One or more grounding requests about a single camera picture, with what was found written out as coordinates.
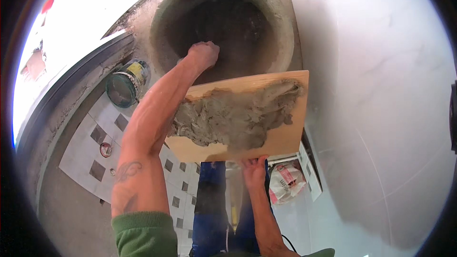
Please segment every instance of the circular hole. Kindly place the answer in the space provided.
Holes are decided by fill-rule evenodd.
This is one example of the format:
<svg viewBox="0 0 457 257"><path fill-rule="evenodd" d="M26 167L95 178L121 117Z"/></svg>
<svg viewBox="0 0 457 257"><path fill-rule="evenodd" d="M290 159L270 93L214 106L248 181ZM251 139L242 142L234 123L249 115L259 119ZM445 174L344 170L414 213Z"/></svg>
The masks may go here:
<svg viewBox="0 0 457 257"><path fill-rule="evenodd" d="M151 27L154 65L167 72L192 44L213 41L220 47L219 59L195 84L287 70L291 51L285 49L293 48L292 27L267 2L164 0ZM278 35L289 36L291 44L282 44ZM288 53L288 60L278 59Z"/></svg>

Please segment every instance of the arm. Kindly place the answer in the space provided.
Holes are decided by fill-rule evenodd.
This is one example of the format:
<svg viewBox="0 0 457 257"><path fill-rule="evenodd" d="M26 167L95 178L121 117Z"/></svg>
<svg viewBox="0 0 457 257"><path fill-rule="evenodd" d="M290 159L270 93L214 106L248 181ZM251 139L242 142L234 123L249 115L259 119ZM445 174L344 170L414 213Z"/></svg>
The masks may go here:
<svg viewBox="0 0 457 257"><path fill-rule="evenodd" d="M243 160L244 182L248 188L254 212L255 237L259 244L260 254L265 257L297 257L283 242L283 237L275 217L271 213L270 203L265 192L265 159Z"/></svg>
<svg viewBox="0 0 457 257"><path fill-rule="evenodd" d="M134 211L169 214L159 152L174 113L196 78L216 63L219 47L193 45L187 56L148 90L126 128L111 193L111 216Z"/></svg>

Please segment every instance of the wet cement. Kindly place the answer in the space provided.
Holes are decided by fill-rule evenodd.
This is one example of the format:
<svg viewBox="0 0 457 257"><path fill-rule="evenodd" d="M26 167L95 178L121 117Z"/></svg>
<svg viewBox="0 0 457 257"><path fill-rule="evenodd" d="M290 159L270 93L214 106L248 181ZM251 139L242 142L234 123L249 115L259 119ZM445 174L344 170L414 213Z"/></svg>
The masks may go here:
<svg viewBox="0 0 457 257"><path fill-rule="evenodd" d="M222 143L230 153L260 148L266 132L292 124L290 112L303 86L287 79L253 93L213 90L195 101L183 101L168 136L185 136L199 146Z"/></svg>

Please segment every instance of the cable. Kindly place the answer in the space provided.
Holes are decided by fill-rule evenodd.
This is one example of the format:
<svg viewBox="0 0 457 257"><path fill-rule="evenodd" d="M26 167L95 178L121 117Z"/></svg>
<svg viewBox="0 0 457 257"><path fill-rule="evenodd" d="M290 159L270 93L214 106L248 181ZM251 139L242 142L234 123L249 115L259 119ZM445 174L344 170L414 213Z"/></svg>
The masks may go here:
<svg viewBox="0 0 457 257"><path fill-rule="evenodd" d="M293 251L294 251L295 253L297 253L297 250L295 250L295 247L292 245L292 242L290 242L289 238L285 237L285 236L282 235L282 234L281 234L281 236L284 237L284 238L289 242L289 244L290 244L290 246L292 247Z"/></svg>

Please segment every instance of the white wall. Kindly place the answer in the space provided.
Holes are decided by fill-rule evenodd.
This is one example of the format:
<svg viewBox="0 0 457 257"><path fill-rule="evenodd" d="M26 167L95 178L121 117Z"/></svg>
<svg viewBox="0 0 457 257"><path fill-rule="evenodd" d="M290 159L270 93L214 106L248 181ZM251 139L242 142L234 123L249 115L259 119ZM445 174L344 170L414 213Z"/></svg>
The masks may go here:
<svg viewBox="0 0 457 257"><path fill-rule="evenodd" d="M447 198L456 156L452 50L429 0L292 0L306 126L323 178L311 250L412 256Z"/></svg>

